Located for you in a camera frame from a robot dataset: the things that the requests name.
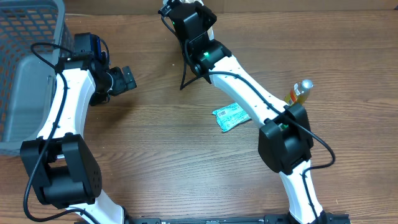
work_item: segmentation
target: gray bottle cap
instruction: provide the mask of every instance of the gray bottle cap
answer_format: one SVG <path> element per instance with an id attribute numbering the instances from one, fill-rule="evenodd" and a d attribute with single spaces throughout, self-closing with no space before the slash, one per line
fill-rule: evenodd
<path id="1" fill-rule="evenodd" d="M 301 82 L 301 86 L 307 90 L 310 90 L 313 87 L 312 81 L 311 80 L 303 80 Z"/>

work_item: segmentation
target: bottle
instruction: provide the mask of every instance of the bottle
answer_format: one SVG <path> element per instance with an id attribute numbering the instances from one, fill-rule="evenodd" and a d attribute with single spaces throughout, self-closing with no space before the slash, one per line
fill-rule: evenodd
<path id="1" fill-rule="evenodd" d="M 303 80 L 294 84 L 293 89 L 285 97 L 285 102 L 292 106 L 294 103 L 300 103 L 301 105 L 307 100 L 310 95 L 310 90 L 313 87 L 311 80 Z"/>

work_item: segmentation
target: gray container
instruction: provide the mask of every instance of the gray container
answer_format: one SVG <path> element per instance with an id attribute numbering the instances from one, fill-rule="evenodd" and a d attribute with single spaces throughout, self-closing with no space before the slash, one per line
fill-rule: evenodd
<path id="1" fill-rule="evenodd" d="M 35 42 L 73 50 L 62 0 L 0 0 L 0 155 L 19 155 L 23 141 L 36 139 L 47 119 L 55 72 L 30 51 Z M 37 46 L 56 64 L 62 50 Z"/>

